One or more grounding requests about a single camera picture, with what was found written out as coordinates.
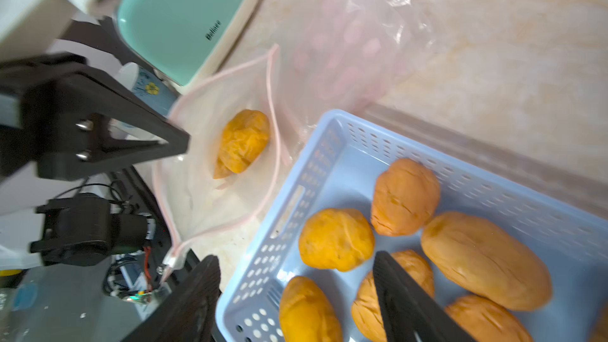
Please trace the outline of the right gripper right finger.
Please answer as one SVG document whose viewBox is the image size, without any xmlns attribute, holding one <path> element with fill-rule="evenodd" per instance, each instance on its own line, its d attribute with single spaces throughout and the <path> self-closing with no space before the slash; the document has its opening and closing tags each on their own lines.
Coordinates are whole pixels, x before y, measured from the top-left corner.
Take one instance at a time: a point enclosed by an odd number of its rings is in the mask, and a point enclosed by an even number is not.
<svg viewBox="0 0 608 342">
<path fill-rule="evenodd" d="M 372 272 L 387 340 L 474 340 L 389 253 L 376 253 Z"/>
</svg>

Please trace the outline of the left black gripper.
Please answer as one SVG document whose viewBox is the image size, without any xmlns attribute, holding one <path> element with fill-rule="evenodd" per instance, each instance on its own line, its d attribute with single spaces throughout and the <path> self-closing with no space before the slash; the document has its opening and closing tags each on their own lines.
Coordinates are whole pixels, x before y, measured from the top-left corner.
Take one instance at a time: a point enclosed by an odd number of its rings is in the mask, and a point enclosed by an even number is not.
<svg viewBox="0 0 608 342">
<path fill-rule="evenodd" d="M 186 152 L 186 131 L 110 75 L 82 73 L 87 67 L 69 52 L 1 64 L 2 179 L 30 162 L 40 178 L 75 181 Z M 113 121 L 154 139 L 117 139 Z"/>
</svg>

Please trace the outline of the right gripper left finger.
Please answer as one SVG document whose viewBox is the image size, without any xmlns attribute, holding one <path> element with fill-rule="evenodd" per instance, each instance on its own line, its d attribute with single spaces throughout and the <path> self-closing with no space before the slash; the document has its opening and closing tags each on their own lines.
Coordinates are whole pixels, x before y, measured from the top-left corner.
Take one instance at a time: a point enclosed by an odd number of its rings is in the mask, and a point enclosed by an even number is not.
<svg viewBox="0 0 608 342">
<path fill-rule="evenodd" d="M 219 259 L 206 256 L 157 310 L 123 340 L 211 341 L 220 282 Z"/>
</svg>

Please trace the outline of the clear zipper bag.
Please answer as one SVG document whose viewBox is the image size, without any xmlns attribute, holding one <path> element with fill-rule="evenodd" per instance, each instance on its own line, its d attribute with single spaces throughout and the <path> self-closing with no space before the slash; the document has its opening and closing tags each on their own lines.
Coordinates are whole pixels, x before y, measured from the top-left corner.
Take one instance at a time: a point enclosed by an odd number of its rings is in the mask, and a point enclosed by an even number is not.
<svg viewBox="0 0 608 342">
<path fill-rule="evenodd" d="M 279 24 L 269 50 L 196 84 L 169 112 L 190 141 L 152 170 L 172 239 L 163 280 L 197 242 L 265 215 L 325 112 L 378 101 L 427 63 L 437 41 L 423 0 L 291 0 Z M 243 173 L 214 179 L 223 128 L 244 109 L 267 116 L 269 143 Z"/>
</svg>

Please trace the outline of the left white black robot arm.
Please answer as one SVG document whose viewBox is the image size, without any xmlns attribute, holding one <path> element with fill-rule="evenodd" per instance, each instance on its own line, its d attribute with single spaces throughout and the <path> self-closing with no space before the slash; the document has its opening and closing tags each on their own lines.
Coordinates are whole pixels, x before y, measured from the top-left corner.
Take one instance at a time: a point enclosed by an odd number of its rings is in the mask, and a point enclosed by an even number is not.
<svg viewBox="0 0 608 342">
<path fill-rule="evenodd" d="M 28 164 L 41 179 L 76 181 L 181 155 L 188 133 L 86 58 L 59 53 L 1 65 L 1 177 Z M 2 270 L 93 266 L 142 249 L 145 217 L 93 193 L 59 196 L 1 218 Z"/>
</svg>

